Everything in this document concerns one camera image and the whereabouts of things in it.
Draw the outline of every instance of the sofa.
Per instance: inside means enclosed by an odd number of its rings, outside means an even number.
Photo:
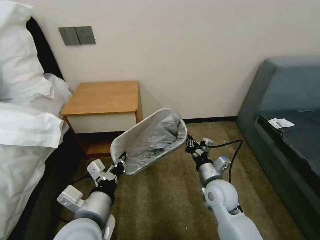
[[[305,238],[320,239],[320,57],[264,60],[236,124]]]

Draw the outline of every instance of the white wall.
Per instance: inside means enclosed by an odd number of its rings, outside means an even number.
[[[266,57],[320,53],[319,0],[20,0],[65,80],[138,79],[144,116],[234,116]],[[58,27],[91,25],[96,45],[65,46]]]

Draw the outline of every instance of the receipt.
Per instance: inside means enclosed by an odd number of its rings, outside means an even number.
[[[272,126],[274,126],[276,129],[283,128],[283,127],[292,127],[294,124],[292,122],[289,122],[288,120],[282,118],[273,118],[268,121]]]

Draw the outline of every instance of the nightstand top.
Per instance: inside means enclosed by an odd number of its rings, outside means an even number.
[[[62,110],[64,116],[134,113],[139,81],[80,83]]]

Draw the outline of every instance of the black cable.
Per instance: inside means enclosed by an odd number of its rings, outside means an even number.
[[[73,185],[81,180],[84,180],[84,179],[87,179],[87,178],[91,178],[91,175],[89,173],[87,173],[86,175],[84,175],[83,177],[75,180],[75,181],[72,181],[71,183],[68,183],[66,184],[63,188],[60,189],[60,191],[58,191],[58,193],[54,196],[52,202],[51,202],[51,215],[52,216],[55,216],[58,220],[60,220],[61,222],[64,222],[64,223],[69,223],[70,221],[69,220],[66,220],[64,219],[63,217],[61,217],[57,212],[55,212],[54,210],[54,204],[56,203],[57,204],[57,198],[59,197],[59,195],[61,194],[61,192],[69,185]]]
[[[219,148],[219,147],[224,147],[224,146],[227,146],[227,145],[230,145],[230,144],[234,144],[234,143],[237,143],[237,142],[239,142],[239,145],[238,145],[236,151],[234,152],[234,154],[232,156],[231,164],[229,166],[229,183],[231,183],[231,169],[232,169],[233,161],[236,158],[236,155],[237,155],[238,151],[240,150],[240,148],[241,148],[241,146],[243,144],[243,140],[242,139],[238,139],[238,140],[234,140],[234,141],[227,142],[227,143],[220,144],[220,145],[216,145],[216,146],[207,146],[207,145],[205,145],[208,148]]]

